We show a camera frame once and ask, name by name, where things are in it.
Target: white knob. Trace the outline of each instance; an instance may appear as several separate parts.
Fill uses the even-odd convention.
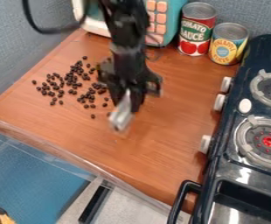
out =
[[[252,103],[249,99],[242,99],[239,105],[239,110],[242,114],[250,112],[252,108]]]
[[[225,76],[223,81],[222,81],[222,84],[220,85],[220,92],[228,93],[229,88],[231,86],[231,81],[232,81],[231,77],[226,77]]]
[[[212,140],[211,136],[203,135],[199,151],[204,154],[207,154],[211,140]]]
[[[222,111],[222,108],[224,106],[226,96],[224,94],[218,94],[217,98],[215,99],[213,109],[215,111]]]

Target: wooden countertop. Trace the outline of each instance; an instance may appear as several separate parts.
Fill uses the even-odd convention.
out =
[[[96,101],[97,109],[84,109],[77,96],[69,94],[63,106],[50,106],[51,97],[42,96],[31,84],[42,83],[53,72],[65,75],[83,55],[92,65],[105,59],[110,55],[108,43],[108,38],[82,30],[69,36],[0,96],[0,132],[91,172],[100,167],[172,204],[183,180],[202,180],[205,156],[198,152],[200,139],[211,135],[218,123],[212,105],[222,78],[233,76],[237,66],[220,66],[207,56],[185,56],[173,45],[164,48],[157,62],[148,62],[163,76],[163,96],[148,97],[129,129],[118,134],[109,128],[106,113],[112,107],[101,106],[103,97]],[[91,83],[82,82],[80,94]],[[87,162],[98,167],[90,169]]]

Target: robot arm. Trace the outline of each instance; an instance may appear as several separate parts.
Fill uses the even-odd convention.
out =
[[[108,85],[116,111],[110,122],[123,130],[133,113],[143,104],[147,93],[160,95],[162,78],[146,65],[145,36],[149,16],[142,0],[111,3],[100,0],[112,44],[113,58],[103,61],[99,80]]]

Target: toy stove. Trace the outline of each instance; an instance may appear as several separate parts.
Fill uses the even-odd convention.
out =
[[[222,112],[214,136],[203,136],[204,184],[184,181],[182,198],[198,194],[191,223],[271,224],[271,35],[253,39],[233,79],[225,77],[214,109]]]

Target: tin can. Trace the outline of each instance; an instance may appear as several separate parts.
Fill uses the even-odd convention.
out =
[[[248,31],[241,24],[218,24],[212,35],[209,57],[220,65],[234,65],[241,61],[247,45]]]
[[[178,50],[191,56],[208,53],[217,11],[208,3],[188,3],[183,9]]]

